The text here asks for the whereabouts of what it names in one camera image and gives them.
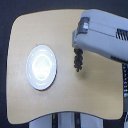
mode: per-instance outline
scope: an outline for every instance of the background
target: background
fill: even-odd
[[[6,112],[6,67],[11,28],[14,20],[24,14],[55,9],[100,9],[128,18],[127,0],[0,0],[0,127],[28,128],[11,125]],[[123,128],[120,120],[104,120],[104,128]]]

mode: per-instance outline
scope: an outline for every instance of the round plate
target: round plate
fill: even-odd
[[[48,88],[56,76],[56,58],[52,50],[45,45],[35,47],[28,56],[26,72],[34,88]]]

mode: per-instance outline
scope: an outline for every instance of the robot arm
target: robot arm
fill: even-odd
[[[72,46],[77,54],[75,68],[82,69],[82,50],[128,63],[128,19],[99,10],[84,11],[73,31]]]

